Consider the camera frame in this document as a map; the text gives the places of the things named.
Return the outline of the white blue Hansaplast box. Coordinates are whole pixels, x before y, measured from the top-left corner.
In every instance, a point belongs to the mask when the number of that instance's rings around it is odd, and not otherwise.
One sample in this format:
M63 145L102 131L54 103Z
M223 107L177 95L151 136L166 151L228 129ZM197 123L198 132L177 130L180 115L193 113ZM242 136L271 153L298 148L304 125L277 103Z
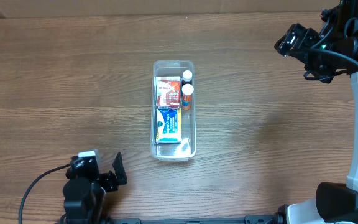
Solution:
M175 82L179 82L181 80L180 76L158 76L155 77L156 81L175 81Z

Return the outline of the blue yellow Vicks VapoDrops box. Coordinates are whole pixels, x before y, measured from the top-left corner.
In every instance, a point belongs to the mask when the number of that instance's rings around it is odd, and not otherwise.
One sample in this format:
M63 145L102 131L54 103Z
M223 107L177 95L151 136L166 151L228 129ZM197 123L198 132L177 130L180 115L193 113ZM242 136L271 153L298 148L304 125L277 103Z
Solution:
M157 144L179 143L181 136L181 109L160 108L156 109Z

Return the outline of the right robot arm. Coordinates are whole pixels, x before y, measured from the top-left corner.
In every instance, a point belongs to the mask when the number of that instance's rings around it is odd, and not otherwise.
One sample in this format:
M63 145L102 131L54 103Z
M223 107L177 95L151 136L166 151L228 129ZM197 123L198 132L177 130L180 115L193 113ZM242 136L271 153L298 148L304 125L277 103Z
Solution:
M283 205L276 214L247 217L247 223L358 223L358 0L341 1L321 13L320 31L293 24L275 43L282 56L303 63L306 80L329 84L349 76L354 97L354 140L345 183L322 182L313 198Z

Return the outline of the red medicine box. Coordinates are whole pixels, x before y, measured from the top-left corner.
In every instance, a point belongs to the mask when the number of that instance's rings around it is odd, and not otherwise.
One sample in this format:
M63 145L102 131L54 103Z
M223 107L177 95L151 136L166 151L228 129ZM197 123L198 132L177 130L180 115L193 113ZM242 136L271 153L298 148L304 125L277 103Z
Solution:
M180 107L181 81L157 81L157 102L158 108L179 108Z

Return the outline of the black bottle white cap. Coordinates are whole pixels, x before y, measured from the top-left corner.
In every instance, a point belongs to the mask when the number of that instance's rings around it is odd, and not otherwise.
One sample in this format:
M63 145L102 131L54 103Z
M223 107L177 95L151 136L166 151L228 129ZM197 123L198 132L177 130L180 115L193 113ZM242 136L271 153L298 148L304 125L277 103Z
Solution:
M191 70L185 70L182 73L182 85L192 84L193 72Z

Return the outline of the orange bottle white cap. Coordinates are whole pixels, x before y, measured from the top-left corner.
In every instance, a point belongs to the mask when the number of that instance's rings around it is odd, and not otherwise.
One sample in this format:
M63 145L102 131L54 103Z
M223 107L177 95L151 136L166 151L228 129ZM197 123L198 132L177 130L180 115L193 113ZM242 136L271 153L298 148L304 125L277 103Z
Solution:
M191 108L192 97L194 93L194 87L191 84L185 84L182 86L182 108L189 110Z

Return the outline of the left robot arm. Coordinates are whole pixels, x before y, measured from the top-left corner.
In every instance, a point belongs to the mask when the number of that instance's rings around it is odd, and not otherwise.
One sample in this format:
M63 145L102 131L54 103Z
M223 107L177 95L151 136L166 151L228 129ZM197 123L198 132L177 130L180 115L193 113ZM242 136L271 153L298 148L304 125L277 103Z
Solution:
M63 223L112 223L102 214L108 192L115 192L120 185L127 184L127 175L122 163L122 154L115 157L107 173L99 171L99 152L94 149L72 157L63 187L65 218Z

